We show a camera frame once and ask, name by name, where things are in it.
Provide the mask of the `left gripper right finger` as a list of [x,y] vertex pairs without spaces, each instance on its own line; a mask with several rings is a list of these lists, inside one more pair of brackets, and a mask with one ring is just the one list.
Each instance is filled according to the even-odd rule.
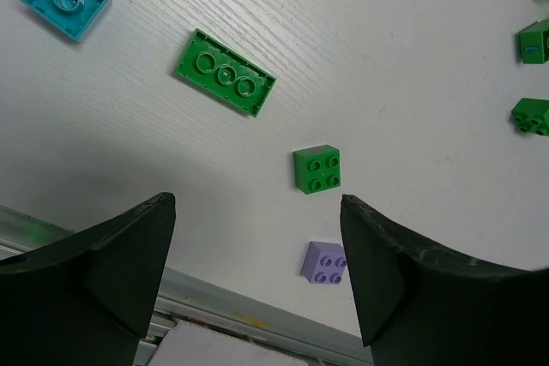
[[548,272],[465,255],[354,195],[340,227],[363,344],[376,365],[545,365]]

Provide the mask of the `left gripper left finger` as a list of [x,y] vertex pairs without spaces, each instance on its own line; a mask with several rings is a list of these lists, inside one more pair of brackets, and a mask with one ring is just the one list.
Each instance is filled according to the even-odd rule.
[[1,262],[3,365],[131,365],[147,335],[176,220],[159,193]]

